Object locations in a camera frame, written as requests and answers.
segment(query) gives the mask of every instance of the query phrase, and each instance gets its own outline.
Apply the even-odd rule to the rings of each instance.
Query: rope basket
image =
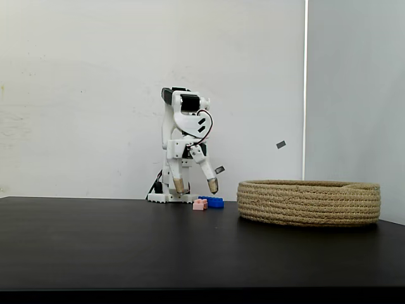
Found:
[[[380,216],[380,185],[306,180],[248,180],[237,192],[241,217],[295,226],[362,226]]]

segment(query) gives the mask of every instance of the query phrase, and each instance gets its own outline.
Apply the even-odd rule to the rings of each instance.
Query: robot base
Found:
[[[164,193],[149,193],[147,195],[148,201],[153,201],[155,203],[169,203],[171,201],[177,201],[181,203],[193,203],[196,199],[198,199],[198,195],[196,194],[164,194]]]

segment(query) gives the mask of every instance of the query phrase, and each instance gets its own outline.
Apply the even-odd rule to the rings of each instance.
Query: pink lego brick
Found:
[[[196,199],[194,201],[194,204],[192,204],[192,209],[193,210],[204,210],[208,208],[208,202],[206,199]]]

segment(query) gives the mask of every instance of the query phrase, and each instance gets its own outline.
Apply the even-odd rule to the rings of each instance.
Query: white wall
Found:
[[[310,0],[306,179],[379,182],[405,224],[405,1]]]
[[[211,98],[219,196],[234,200],[245,179],[300,178],[303,0],[0,8],[2,196],[144,198],[163,158],[164,86]],[[191,181],[209,194],[199,168]]]

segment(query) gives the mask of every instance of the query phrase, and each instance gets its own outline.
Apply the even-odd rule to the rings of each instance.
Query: black table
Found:
[[[389,222],[303,229],[244,220],[235,202],[201,212],[144,200],[0,199],[0,300],[372,301],[404,286],[405,227]]]

